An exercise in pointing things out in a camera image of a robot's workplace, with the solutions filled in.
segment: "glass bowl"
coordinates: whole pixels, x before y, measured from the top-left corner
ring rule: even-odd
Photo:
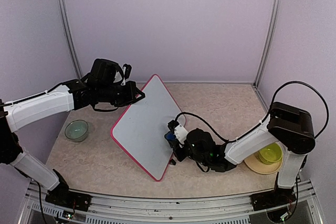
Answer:
[[[65,128],[65,136],[73,142],[82,142],[89,134],[89,125],[84,120],[75,120]]]

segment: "bowl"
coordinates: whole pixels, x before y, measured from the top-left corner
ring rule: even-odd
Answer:
[[[271,165],[282,159],[282,149],[278,144],[273,143],[259,150],[258,157],[264,164]]]
[[[89,125],[84,120],[75,120],[65,128],[65,136],[73,142],[82,142],[89,134]]]

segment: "beige countertop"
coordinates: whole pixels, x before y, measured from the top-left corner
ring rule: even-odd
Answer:
[[[228,139],[240,136],[264,116],[250,85],[168,83],[166,86],[182,111],[203,117]],[[190,159],[169,165],[162,181],[155,182],[110,136],[111,127],[123,111],[124,108],[99,113],[86,107],[69,114],[47,165],[60,172],[70,188],[150,198],[224,196],[273,188],[276,174],[256,174],[245,163],[225,173],[203,173]],[[76,119],[86,120],[90,126],[89,136],[81,143],[73,143],[64,136],[65,126]],[[186,129],[196,127],[210,132],[203,122],[187,116]]]

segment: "beige plate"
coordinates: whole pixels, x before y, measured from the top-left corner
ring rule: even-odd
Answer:
[[[250,168],[252,171],[267,175],[279,171],[282,166],[282,160],[283,158],[274,164],[265,165],[256,157],[256,154],[253,154],[248,158],[246,158],[244,162],[247,165],[247,167]]]

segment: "wall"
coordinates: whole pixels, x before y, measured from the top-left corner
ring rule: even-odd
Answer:
[[[0,91],[23,98],[75,78],[57,0],[0,0]],[[59,114],[18,132],[20,144],[45,162],[66,118]],[[29,180],[0,165],[0,223],[14,223]]]
[[[330,123],[317,139],[303,170],[311,178],[328,223],[336,218],[336,2],[281,0],[279,18],[260,90],[269,103],[284,82],[301,80],[317,88],[330,108]],[[322,102],[304,87],[287,87],[278,101],[311,112],[314,130],[324,124]]]
[[[95,58],[147,81],[250,82],[273,0],[65,0],[83,72]]]

